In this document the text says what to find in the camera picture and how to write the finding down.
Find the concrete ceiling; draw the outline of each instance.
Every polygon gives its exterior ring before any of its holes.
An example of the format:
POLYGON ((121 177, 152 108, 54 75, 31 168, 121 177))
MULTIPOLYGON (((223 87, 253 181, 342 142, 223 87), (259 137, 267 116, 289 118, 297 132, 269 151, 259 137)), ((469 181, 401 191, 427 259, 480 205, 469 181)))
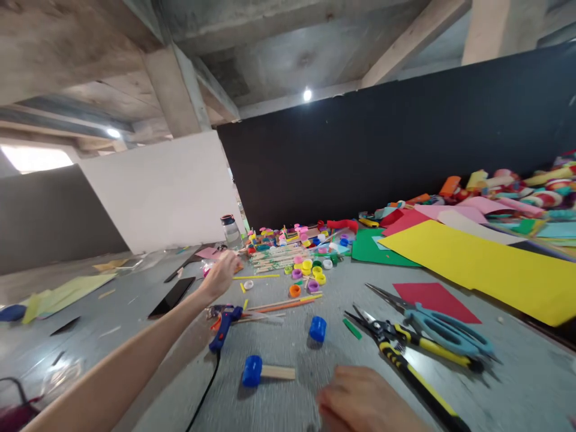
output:
MULTIPOLYGON (((300 104, 306 87, 314 99, 356 90, 429 3, 160 0, 160 13, 217 125, 230 118, 210 83, 242 117, 300 104)), ((576 0, 548 0, 548 9, 539 45, 576 37, 576 0)), ((471 13, 460 16, 387 79, 459 66, 471 13)), ((142 62, 161 34, 152 0, 0 0, 0 130, 108 141, 113 126, 134 143, 170 137, 142 62)))

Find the white panel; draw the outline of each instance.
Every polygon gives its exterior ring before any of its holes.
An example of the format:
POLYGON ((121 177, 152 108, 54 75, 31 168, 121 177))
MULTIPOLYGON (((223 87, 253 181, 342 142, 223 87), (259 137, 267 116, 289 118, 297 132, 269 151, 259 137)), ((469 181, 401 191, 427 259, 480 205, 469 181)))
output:
POLYGON ((133 253, 224 240, 220 217, 229 213, 245 232, 215 131, 80 166, 133 253))

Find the water bottle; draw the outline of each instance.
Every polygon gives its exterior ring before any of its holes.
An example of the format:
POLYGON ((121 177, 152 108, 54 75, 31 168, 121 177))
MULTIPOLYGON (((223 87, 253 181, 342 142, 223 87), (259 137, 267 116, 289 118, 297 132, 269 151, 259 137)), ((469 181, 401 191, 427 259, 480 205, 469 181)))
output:
POLYGON ((226 244, 228 249, 240 250, 243 246, 242 236, 236 225, 233 215, 224 215, 220 218, 222 226, 224 227, 224 235, 226 236, 226 244))

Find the black cable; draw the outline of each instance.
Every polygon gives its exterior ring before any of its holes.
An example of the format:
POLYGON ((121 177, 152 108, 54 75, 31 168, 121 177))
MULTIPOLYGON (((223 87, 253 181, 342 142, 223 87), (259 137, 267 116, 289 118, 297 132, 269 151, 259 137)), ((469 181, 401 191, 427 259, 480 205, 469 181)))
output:
POLYGON ((26 393, 24 393, 24 387, 22 387, 22 384, 17 378, 14 377, 0 378, 0 381, 12 381, 14 384, 16 384, 16 387, 18 387, 18 394, 20 395, 20 400, 22 401, 22 406, 25 406, 28 409, 30 409, 30 411, 32 411, 35 415, 38 415, 40 413, 39 410, 37 410, 30 404, 30 401, 26 397, 26 393))
POLYGON ((200 399, 200 403, 198 404, 198 408, 196 408, 196 412, 194 412, 194 416, 192 417, 190 424, 186 428, 186 432, 190 432, 190 429, 192 428, 192 425, 194 424, 194 420, 196 420, 196 417, 198 416, 198 413, 200 412, 200 408, 202 408, 202 404, 204 403, 204 399, 206 399, 206 395, 208 394, 210 387, 212 387, 212 383, 214 382, 214 378, 216 378, 216 372, 218 372, 218 366, 220 366, 220 351, 216 351, 216 369, 214 369, 214 373, 212 374, 212 378, 210 378, 210 382, 208 383, 208 387, 206 387, 206 390, 204 391, 204 395, 202 396, 202 399, 200 399))

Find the rubber mallet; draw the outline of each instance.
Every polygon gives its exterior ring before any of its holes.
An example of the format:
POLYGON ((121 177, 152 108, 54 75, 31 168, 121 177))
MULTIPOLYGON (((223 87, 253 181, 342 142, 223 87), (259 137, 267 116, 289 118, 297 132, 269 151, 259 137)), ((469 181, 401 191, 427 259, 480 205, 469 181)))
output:
POLYGON ((242 374, 242 384, 245 387, 258 387, 261 377, 295 380, 296 370, 294 368, 262 365, 260 356, 247 357, 242 374))

